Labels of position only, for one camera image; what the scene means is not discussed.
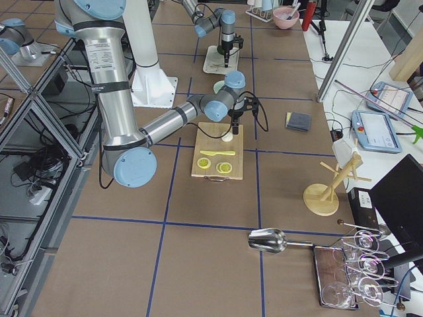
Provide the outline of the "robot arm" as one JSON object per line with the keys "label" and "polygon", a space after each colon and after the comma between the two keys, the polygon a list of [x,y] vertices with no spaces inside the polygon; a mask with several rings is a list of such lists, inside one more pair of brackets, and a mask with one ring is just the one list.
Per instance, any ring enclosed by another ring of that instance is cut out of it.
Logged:
{"label": "robot arm", "polygon": [[199,38],[219,29],[219,44],[208,48],[203,71],[225,75],[237,70],[239,50],[243,48],[244,39],[235,32],[235,12],[223,7],[211,9],[205,3],[197,1],[179,3],[190,16]]}
{"label": "robot arm", "polygon": [[152,179],[157,159],[151,147],[199,115],[235,125],[259,101],[245,89],[245,76],[230,71],[214,94],[194,95],[143,127],[135,107],[162,106],[175,87],[159,65],[146,1],[56,1],[56,28],[83,41],[106,129],[100,170],[117,183],[138,188]]}

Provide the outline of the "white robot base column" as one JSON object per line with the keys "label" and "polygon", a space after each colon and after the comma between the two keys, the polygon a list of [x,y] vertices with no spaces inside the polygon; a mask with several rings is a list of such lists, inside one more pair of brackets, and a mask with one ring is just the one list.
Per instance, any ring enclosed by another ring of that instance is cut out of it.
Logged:
{"label": "white robot base column", "polygon": [[135,60],[134,106],[171,108],[178,79],[168,77],[159,65],[147,1],[127,1],[123,19]]}

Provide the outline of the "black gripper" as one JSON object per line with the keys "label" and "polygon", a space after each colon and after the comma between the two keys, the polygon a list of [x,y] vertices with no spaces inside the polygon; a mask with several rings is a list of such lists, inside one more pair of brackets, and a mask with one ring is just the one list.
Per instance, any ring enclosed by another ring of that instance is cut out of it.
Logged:
{"label": "black gripper", "polygon": [[244,38],[241,35],[237,35],[236,33],[221,33],[220,46],[223,48],[224,51],[224,68],[229,67],[229,59],[234,44],[237,44],[239,49],[242,49],[244,44]]}
{"label": "black gripper", "polygon": [[239,104],[241,105],[240,108],[232,108],[228,111],[228,116],[231,118],[231,129],[233,135],[239,134],[239,118],[245,112],[251,112],[255,119],[257,119],[259,113],[260,101],[255,96],[244,97],[243,101],[241,101]]}

